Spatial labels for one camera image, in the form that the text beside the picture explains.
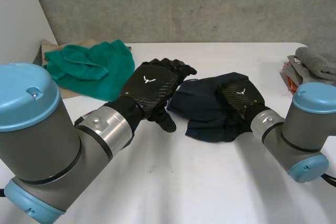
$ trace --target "gray towel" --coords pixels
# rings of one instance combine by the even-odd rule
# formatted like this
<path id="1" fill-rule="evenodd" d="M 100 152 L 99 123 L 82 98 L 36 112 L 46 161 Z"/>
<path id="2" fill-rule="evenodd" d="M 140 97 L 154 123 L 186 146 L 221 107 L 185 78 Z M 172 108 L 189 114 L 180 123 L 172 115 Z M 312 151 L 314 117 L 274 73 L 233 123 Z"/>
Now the gray towel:
<path id="1" fill-rule="evenodd" d="M 336 54 L 329 52 L 314 52 L 308 47 L 299 47 L 295 55 L 316 76 L 336 80 Z"/>
<path id="2" fill-rule="evenodd" d="M 302 83 L 322 82 L 325 84 L 336 86 L 336 81 L 327 80 L 327 79 L 315 76 L 311 71 L 309 71 L 309 69 L 306 67 L 305 64 L 303 64 L 300 60 L 298 60 L 297 57 L 291 55 L 291 56 L 288 56 L 287 58 L 289 62 L 292 64 L 292 66 L 295 68 L 296 72 L 303 78 Z"/>

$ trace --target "concrete wall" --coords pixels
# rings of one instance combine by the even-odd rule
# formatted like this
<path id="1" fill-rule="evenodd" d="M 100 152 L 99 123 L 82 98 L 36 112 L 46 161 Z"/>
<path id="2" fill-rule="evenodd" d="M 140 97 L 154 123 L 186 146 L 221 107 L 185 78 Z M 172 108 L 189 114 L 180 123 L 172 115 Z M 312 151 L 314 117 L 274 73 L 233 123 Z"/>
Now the concrete wall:
<path id="1" fill-rule="evenodd" d="M 59 43 L 301 42 L 336 50 L 336 0 L 40 0 Z"/>
<path id="2" fill-rule="evenodd" d="M 0 0 L 0 64 L 32 62 L 44 38 L 56 42 L 38 0 Z"/>

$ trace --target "light blue joint cap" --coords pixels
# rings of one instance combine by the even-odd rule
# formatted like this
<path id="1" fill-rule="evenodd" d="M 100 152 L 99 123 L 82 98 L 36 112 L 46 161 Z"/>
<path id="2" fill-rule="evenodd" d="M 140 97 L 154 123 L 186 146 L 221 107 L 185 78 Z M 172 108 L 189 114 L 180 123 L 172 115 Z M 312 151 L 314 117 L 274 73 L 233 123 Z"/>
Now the light blue joint cap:
<path id="1" fill-rule="evenodd" d="M 313 114 L 336 113 L 336 87 L 319 82 L 302 84 L 293 96 L 293 104 Z"/>
<path id="2" fill-rule="evenodd" d="M 41 122 L 59 101 L 59 89 L 44 68 L 29 63 L 0 65 L 0 132 Z"/>
<path id="3" fill-rule="evenodd" d="M 287 171 L 296 182 L 304 183 L 312 181 L 323 175 L 329 168 L 329 161 L 324 155 L 316 155 L 306 158 Z"/>
<path id="4" fill-rule="evenodd" d="M 5 196 L 23 212 L 41 224 L 53 224 L 65 211 L 58 210 L 19 187 L 12 179 L 5 187 Z"/>

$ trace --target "navy blue cloth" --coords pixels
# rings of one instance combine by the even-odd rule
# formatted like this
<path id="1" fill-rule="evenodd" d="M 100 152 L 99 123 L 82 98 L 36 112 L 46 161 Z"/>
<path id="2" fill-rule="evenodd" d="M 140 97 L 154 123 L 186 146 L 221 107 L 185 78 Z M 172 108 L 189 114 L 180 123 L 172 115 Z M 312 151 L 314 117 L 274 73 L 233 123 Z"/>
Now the navy blue cloth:
<path id="1" fill-rule="evenodd" d="M 238 135 L 250 132 L 250 125 L 216 89 L 233 80 L 248 80 L 239 73 L 228 73 L 182 83 L 173 95 L 167 110 L 189 119 L 187 136 L 206 142 L 231 142 Z"/>

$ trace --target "black cable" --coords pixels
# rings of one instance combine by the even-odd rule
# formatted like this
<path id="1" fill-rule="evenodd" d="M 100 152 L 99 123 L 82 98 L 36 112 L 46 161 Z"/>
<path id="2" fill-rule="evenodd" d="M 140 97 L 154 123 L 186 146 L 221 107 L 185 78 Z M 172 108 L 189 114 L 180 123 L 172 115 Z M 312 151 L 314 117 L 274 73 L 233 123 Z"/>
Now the black cable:
<path id="1" fill-rule="evenodd" d="M 321 178 L 324 179 L 325 182 L 327 182 L 329 185 L 332 185 L 334 187 L 336 187 L 336 178 L 328 175 L 328 174 L 323 174 L 321 176 Z"/>

